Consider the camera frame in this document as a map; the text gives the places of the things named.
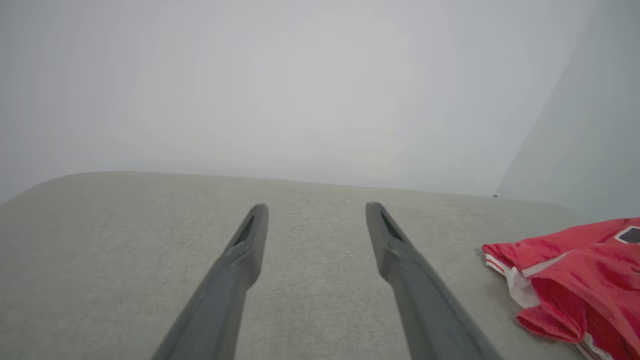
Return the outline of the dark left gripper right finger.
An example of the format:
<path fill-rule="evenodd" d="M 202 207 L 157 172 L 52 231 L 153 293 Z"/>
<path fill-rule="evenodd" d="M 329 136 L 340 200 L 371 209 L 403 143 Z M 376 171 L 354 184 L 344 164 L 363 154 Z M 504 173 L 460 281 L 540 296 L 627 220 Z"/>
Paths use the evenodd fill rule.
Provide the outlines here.
<path fill-rule="evenodd" d="M 384 205 L 366 225 L 380 276 L 391 286 L 413 360 L 498 360 L 500 355 Z"/>

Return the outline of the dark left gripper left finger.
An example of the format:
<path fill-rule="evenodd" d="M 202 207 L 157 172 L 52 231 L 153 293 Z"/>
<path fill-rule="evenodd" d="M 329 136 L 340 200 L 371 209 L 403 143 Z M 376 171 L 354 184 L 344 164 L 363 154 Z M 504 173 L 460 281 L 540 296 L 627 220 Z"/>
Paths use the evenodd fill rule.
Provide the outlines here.
<path fill-rule="evenodd" d="M 245 299 L 261 273 L 269 209 L 247 212 L 222 254 L 178 315 L 154 360 L 233 360 Z"/>

